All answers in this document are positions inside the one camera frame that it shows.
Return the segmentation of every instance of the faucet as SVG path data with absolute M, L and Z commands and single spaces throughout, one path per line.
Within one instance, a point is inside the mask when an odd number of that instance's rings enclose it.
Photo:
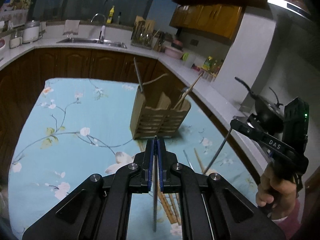
M 100 15 L 100 16 L 102 16 L 104 18 L 104 22 L 103 22 L 103 25 L 101 27 L 101 31 L 100 31 L 100 35 L 99 35 L 99 43 L 102 43 L 103 40 L 104 40 L 104 31 L 106 29 L 106 17 L 102 13 L 97 13 L 95 16 L 92 17 L 91 22 L 98 15 Z

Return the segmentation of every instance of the electrical outlet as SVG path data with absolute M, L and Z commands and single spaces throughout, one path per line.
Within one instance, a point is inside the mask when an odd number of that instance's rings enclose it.
M 197 41 L 197 40 L 192 39 L 190 41 L 190 45 L 192 45 L 192 46 L 198 46 L 198 44 L 199 44 L 199 41 Z

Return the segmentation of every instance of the metal screw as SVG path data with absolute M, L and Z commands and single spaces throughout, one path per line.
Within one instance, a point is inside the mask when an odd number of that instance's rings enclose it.
M 181 170 L 182 169 L 182 164 L 181 163 L 175 163 L 174 165 L 172 165 L 172 167 L 175 170 Z
M 93 182 L 96 182 L 100 179 L 100 175 L 99 174 L 92 174 L 90 176 L 90 180 L 93 181 Z
M 212 173 L 212 174 L 210 174 L 210 177 L 211 177 L 211 179 L 213 179 L 213 180 L 219 180 L 219 179 L 221 179 L 221 175 L 218 174 L 218 173 Z
M 139 165 L 137 163 L 129 163 L 128 164 L 128 168 L 130 170 L 136 170 L 139 167 Z

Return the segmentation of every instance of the poster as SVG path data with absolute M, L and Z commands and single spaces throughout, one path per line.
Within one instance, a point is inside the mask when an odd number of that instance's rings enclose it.
M 24 25 L 31 0 L 5 0 L 0 8 L 0 21 L 10 20 L 13 27 Z

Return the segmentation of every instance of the blue gripper pad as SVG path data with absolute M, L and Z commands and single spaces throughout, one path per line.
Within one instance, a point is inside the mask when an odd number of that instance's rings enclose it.
M 163 167 L 162 167 L 162 156 L 160 150 L 160 140 L 157 140 L 156 143 L 157 152 L 158 152 L 158 167 L 159 167 L 159 184 L 160 184 L 160 191 L 163 192 Z
M 153 154 L 154 154 L 154 143 L 151 144 L 150 161 L 149 161 L 149 169 L 148 169 L 148 191 L 151 191 L 151 185 L 152 185 Z

